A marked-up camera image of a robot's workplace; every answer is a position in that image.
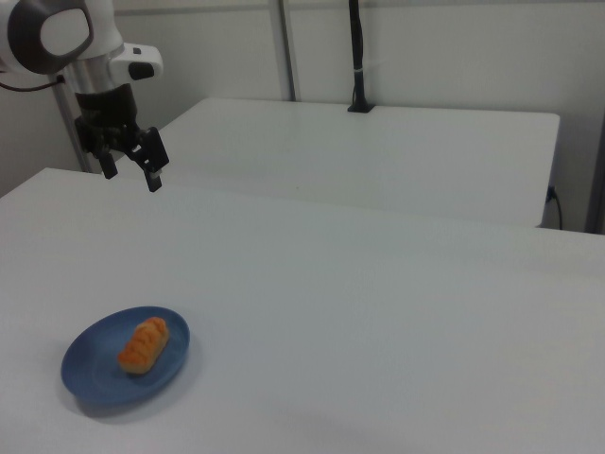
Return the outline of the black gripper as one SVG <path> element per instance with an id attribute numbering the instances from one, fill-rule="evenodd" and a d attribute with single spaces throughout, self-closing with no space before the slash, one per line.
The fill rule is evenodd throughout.
<path id="1" fill-rule="evenodd" d="M 144 173 L 147 188 L 156 192 L 162 187 L 162 169 L 169 158 L 159 131 L 139 130 L 138 114 L 129 84 L 96 94 L 76 94 L 80 116 L 75 120 L 78 140 L 84 152 L 92 154 L 106 179 L 117 175 L 110 152 L 124 149 L 124 154 Z"/>

